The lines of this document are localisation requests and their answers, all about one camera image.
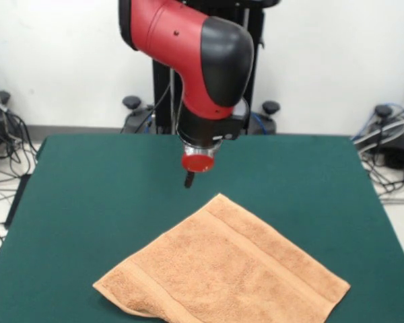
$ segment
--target green tablecloth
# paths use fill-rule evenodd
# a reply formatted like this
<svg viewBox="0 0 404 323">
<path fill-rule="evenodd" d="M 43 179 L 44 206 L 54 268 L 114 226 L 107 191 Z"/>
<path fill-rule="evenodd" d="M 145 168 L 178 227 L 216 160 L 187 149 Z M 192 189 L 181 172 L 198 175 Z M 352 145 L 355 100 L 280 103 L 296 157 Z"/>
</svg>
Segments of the green tablecloth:
<svg viewBox="0 0 404 323">
<path fill-rule="evenodd" d="M 0 254 L 0 323 L 157 322 L 92 283 L 219 192 L 351 283 L 328 322 L 404 323 L 404 255 L 347 139 L 242 137 L 190 190 L 181 153 L 172 136 L 48 138 Z"/>
</svg>

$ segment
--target red robot arm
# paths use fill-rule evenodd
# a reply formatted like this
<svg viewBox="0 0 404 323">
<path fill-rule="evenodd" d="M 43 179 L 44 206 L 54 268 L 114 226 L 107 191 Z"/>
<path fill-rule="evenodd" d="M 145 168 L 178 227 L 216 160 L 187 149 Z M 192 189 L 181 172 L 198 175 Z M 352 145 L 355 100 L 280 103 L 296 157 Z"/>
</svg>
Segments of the red robot arm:
<svg viewBox="0 0 404 323">
<path fill-rule="evenodd" d="M 120 0 L 119 14 L 125 42 L 181 76 L 183 166 L 206 172 L 222 140 L 237 138 L 248 116 L 240 102 L 253 66 L 250 34 L 176 0 Z"/>
</svg>

